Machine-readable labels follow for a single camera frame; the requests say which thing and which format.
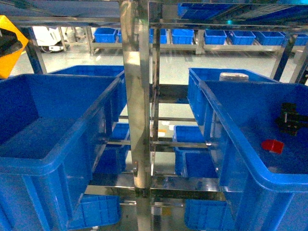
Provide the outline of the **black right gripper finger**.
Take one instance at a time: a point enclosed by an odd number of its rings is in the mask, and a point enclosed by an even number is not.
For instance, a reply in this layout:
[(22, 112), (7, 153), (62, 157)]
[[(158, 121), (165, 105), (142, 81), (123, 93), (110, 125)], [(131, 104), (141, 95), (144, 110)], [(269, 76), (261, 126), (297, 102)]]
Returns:
[(296, 136), (301, 128), (308, 127), (308, 116), (299, 114), (295, 103), (282, 103), (280, 115), (275, 123), (280, 132)]

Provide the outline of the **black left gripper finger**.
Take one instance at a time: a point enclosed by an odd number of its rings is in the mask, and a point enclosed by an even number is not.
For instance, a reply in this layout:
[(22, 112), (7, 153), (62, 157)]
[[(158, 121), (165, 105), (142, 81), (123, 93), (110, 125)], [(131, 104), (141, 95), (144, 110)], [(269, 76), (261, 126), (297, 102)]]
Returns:
[(22, 43), (16, 33), (0, 29), (0, 55), (6, 56), (22, 49)]

